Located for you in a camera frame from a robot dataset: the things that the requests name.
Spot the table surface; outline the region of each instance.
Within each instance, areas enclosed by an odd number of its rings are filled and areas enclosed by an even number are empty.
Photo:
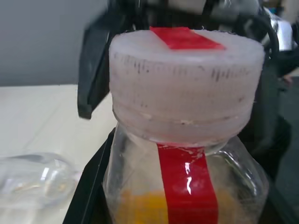
[[[82,171],[116,126],[108,95],[83,120],[77,113],[77,86],[0,87],[0,156],[53,152]],[[0,223],[61,224],[71,198],[43,210],[0,209]]]

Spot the red tape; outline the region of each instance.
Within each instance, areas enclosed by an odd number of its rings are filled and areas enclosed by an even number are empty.
[[[219,49],[224,50],[225,47],[212,41],[204,36],[194,33],[187,27],[176,28],[157,28],[150,27],[170,49]]]
[[[217,224],[217,198],[203,148],[157,146],[168,224]]]

